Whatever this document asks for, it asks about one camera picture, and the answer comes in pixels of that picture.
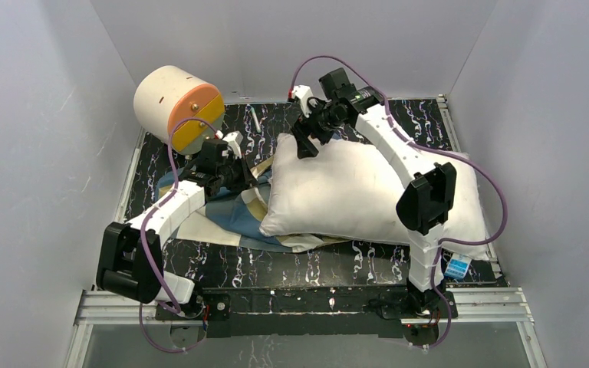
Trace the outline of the blue beige white pillowcase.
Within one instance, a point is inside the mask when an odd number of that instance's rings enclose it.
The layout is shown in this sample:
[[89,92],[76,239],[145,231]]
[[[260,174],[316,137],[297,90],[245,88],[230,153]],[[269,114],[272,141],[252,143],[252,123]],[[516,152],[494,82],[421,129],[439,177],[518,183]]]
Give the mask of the blue beige white pillowcase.
[[239,194],[221,189],[214,199],[190,215],[172,237],[279,253],[300,253],[345,242],[343,238],[314,234],[266,237],[259,231],[268,213],[272,162],[273,159],[269,158],[252,168],[258,178],[255,188]]

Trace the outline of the white pillow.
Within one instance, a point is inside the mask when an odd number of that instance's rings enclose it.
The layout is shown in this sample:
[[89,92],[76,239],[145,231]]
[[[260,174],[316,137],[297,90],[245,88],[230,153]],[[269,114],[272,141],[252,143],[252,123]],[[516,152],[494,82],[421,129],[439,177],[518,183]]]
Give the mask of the white pillow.
[[332,140],[314,158],[299,159],[291,134],[277,138],[263,235],[315,234],[407,245],[396,204],[403,185],[370,144]]

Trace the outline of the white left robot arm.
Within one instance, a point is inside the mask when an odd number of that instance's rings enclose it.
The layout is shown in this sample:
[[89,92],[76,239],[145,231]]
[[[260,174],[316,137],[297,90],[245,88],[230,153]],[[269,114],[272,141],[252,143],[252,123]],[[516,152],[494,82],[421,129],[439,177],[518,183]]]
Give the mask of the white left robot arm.
[[238,131],[215,131],[195,156],[178,170],[173,186],[157,202],[127,222],[104,230],[97,266],[98,288],[141,304],[158,303],[180,314],[196,289],[193,280],[163,268],[163,249],[175,231],[211,199],[239,194],[258,185],[242,154]]

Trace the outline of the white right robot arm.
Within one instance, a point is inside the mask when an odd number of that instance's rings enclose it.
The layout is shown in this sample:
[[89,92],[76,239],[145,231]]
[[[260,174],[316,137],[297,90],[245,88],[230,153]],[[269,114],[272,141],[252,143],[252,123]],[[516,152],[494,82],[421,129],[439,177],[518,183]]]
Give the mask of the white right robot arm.
[[319,83],[323,100],[311,88],[292,84],[288,99],[297,103],[301,115],[291,131],[298,158],[315,157],[320,144],[329,143],[339,127],[348,125],[364,136],[387,161],[403,186],[396,213],[410,237],[410,269],[406,302],[416,311],[435,307],[443,276],[438,257],[439,239],[454,203],[456,168],[424,156],[394,122],[389,104],[379,90],[361,89],[349,81],[345,69],[325,74]]

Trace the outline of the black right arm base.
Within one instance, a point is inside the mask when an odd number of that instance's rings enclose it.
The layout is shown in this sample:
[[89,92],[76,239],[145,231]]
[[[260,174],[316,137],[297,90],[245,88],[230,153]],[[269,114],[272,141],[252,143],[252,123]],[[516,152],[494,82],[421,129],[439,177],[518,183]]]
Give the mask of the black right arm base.
[[384,291],[370,299],[364,311],[384,320],[403,322],[403,336],[412,347],[429,349],[442,343],[459,316],[453,293],[441,282],[435,288],[419,291],[413,285]]

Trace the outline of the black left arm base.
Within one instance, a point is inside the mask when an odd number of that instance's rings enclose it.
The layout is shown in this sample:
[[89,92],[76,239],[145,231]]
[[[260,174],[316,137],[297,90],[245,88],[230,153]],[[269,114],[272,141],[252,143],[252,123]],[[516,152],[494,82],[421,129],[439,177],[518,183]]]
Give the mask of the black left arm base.
[[231,337],[231,306],[231,288],[204,288],[181,306],[181,314],[157,306],[154,317],[169,325],[170,339],[177,347],[187,347],[206,339]]

